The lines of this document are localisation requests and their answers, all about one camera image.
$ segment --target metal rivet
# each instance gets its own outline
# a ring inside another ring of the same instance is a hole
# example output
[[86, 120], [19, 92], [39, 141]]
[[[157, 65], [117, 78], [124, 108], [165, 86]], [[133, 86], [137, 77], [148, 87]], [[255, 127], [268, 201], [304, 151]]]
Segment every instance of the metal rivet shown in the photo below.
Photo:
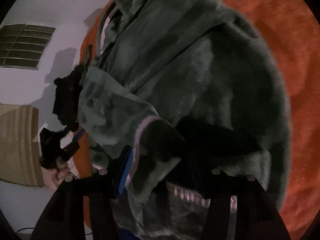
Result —
[[70, 182], [73, 180], [73, 177], [71, 175], [66, 176], [66, 178], [64, 179], [66, 182]]
[[219, 175], [221, 173], [221, 170], [213, 169], [211, 172], [212, 172], [213, 175]]
[[101, 169], [99, 170], [100, 175], [106, 175], [108, 173], [107, 169]]
[[248, 180], [248, 181], [255, 181], [256, 178], [255, 178], [255, 176], [253, 176], [253, 175], [248, 175], [248, 176], [247, 176], [247, 180]]

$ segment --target orange carpet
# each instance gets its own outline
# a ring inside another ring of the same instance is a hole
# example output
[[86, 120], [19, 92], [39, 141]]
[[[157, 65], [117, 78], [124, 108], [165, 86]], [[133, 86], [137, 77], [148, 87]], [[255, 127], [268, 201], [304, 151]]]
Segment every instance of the orange carpet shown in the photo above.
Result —
[[[281, 216], [292, 240], [299, 239], [320, 209], [320, 27], [303, 0], [223, 0], [262, 33], [286, 80], [292, 106], [292, 172]], [[98, 23], [81, 47], [93, 44]], [[87, 137], [74, 156], [81, 178], [91, 175]], [[90, 225], [88, 200], [85, 221]]]

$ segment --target pink trim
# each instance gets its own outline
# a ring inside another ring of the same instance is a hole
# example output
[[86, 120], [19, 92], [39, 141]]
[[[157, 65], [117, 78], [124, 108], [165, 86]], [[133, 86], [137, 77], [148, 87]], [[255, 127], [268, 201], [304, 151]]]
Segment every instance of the pink trim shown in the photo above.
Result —
[[205, 208], [209, 208], [210, 199], [204, 199], [201, 194], [199, 194], [195, 190], [183, 188], [170, 182], [166, 182], [166, 185], [170, 195], [173, 195], [181, 200], [185, 200], [190, 203], [195, 203]]
[[140, 148], [139, 148], [139, 143], [140, 143], [140, 139], [141, 139], [141, 135], [143, 130], [153, 121], [155, 120], [159, 120], [161, 119], [161, 117], [159, 117], [158, 115], [149, 115], [147, 116], [139, 125], [137, 131], [136, 131], [136, 135], [134, 138], [134, 148], [133, 148], [133, 161], [132, 161], [132, 165], [127, 177], [127, 180], [125, 182], [125, 185], [128, 186], [131, 182], [131, 179], [133, 178], [134, 174], [137, 171], [138, 168], [138, 164], [139, 164], [139, 156], [140, 156]]

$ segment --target hand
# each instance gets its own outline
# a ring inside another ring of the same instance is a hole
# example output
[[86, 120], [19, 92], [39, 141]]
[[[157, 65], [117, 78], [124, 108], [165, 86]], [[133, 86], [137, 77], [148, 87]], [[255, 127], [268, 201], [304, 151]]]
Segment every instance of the hand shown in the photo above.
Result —
[[55, 192], [62, 181], [68, 176], [70, 169], [68, 163], [61, 161], [59, 164], [59, 171], [57, 169], [48, 169], [44, 171], [44, 183]]

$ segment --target vent grille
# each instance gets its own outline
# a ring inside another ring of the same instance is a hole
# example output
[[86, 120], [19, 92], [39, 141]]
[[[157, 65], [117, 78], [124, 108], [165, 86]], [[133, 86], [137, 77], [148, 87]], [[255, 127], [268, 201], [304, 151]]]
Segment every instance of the vent grille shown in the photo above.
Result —
[[37, 69], [55, 28], [6, 25], [0, 29], [0, 66]]

